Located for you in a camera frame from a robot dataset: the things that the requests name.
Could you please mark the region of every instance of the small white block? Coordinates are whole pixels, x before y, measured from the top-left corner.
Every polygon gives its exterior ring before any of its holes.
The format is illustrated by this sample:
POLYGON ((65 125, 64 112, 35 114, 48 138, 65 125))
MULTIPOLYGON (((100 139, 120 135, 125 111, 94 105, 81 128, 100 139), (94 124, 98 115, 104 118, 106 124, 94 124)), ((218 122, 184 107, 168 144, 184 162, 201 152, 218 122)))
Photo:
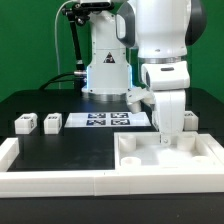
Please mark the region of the small white block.
POLYGON ((192 111, 185 111, 184 113, 184 130, 197 131, 198 117, 192 111))
POLYGON ((23 114, 15 120, 16 134, 30 134, 37 126, 37 115, 34 113, 23 114))
POLYGON ((62 126, 62 115, 59 113, 48 114, 44 120, 45 134, 58 134, 62 126))
POLYGON ((7 138, 0 146, 0 172, 7 171, 18 154, 18 138, 7 138))

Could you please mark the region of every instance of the paper with symbols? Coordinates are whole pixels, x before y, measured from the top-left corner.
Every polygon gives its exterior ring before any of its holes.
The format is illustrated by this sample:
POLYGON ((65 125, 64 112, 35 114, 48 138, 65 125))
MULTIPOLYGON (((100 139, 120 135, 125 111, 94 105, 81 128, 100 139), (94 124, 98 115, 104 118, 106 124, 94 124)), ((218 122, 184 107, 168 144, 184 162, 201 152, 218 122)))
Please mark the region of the paper with symbols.
POLYGON ((151 126, 145 112, 71 113, 65 128, 151 126))

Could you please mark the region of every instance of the white plastic fixture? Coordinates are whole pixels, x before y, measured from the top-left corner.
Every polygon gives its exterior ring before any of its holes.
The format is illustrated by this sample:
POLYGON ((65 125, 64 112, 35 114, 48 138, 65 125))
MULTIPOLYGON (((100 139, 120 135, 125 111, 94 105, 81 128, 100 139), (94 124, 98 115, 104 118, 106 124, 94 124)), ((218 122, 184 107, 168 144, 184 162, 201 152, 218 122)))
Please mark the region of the white plastic fixture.
POLYGON ((7 138, 0 146, 0 172, 7 171, 18 154, 19 154, 18 139, 7 138))
POLYGON ((30 134, 37 126, 35 113, 23 114, 14 122, 16 134, 30 134))
MULTIPOLYGON (((181 133, 168 147, 160 144, 158 132, 114 136, 114 170, 0 172, 0 197, 224 192, 224 150, 210 135, 181 133), (129 135, 136 138, 134 150, 119 147, 120 137, 129 135)), ((17 143, 7 139, 0 147, 10 160, 1 171, 16 157, 11 153, 18 153, 17 143)))

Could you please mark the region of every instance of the green background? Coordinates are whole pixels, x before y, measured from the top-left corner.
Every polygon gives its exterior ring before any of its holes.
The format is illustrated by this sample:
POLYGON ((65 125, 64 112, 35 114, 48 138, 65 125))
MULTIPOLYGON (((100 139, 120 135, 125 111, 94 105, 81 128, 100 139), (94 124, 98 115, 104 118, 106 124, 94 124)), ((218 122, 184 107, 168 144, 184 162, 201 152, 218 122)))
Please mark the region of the green background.
MULTIPOLYGON (((57 75, 55 15, 64 0, 0 0, 0 101, 18 90, 37 89, 57 75)), ((188 48, 191 86, 205 89, 224 102, 224 1, 202 0, 207 28, 188 48)), ((89 26, 79 28, 84 63, 91 60, 89 26)), ((59 17, 61 72, 75 70, 67 18, 59 17)), ((72 88, 72 83, 62 84, 72 88)))

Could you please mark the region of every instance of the black cable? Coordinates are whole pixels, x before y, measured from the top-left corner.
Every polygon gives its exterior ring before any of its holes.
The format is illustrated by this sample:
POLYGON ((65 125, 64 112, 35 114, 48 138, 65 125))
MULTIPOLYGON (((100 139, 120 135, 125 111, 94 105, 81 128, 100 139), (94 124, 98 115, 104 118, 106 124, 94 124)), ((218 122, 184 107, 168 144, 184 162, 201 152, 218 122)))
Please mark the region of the black cable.
POLYGON ((47 86, 49 86, 52 83, 61 83, 61 82, 74 82, 76 79, 64 79, 64 80, 54 80, 54 81, 48 81, 44 85, 42 85, 39 90, 44 90, 47 86))

